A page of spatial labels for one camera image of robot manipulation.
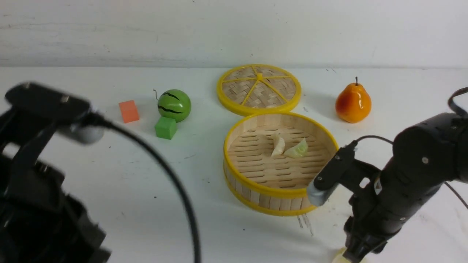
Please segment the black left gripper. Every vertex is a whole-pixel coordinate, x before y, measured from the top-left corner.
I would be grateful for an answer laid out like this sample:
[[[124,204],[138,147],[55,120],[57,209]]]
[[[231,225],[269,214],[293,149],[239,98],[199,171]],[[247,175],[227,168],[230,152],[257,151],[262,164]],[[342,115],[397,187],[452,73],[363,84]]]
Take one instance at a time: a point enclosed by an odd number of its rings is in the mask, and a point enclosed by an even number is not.
[[[106,233],[64,192],[65,175],[46,163],[14,170],[1,157],[1,262],[106,263]]]

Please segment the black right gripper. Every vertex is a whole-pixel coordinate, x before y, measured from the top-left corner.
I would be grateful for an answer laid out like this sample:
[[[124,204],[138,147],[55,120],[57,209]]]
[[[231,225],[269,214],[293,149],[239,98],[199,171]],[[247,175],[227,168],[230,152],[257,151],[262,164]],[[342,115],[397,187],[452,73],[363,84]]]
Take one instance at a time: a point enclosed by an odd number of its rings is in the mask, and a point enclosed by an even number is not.
[[[361,262],[368,253],[380,253],[389,239],[440,189],[448,172],[429,168],[427,164],[406,165],[391,160],[379,170],[355,160],[352,175],[369,176],[370,182],[349,203],[353,216],[344,226],[344,257]]]

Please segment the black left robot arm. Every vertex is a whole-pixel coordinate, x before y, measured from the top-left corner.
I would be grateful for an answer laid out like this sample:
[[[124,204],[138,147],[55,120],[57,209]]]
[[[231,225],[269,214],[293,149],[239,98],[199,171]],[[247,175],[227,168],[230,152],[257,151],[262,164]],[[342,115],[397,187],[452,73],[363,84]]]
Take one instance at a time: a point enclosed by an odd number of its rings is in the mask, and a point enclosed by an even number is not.
[[[1,262],[106,263],[105,232],[80,200],[64,192],[65,175],[38,157],[57,123],[10,109],[1,115]]]

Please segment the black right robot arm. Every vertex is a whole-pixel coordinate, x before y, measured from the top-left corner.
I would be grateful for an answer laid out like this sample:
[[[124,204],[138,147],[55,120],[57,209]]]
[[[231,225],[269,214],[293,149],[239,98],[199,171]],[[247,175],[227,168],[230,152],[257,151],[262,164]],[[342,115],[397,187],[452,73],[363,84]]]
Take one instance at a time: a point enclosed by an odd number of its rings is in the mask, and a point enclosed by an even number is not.
[[[444,183],[467,183],[467,111],[454,102],[466,94],[467,88],[461,88],[449,97],[451,113],[435,115],[397,134],[388,163],[352,195],[353,215],[344,226],[343,257],[349,262],[380,253]]]

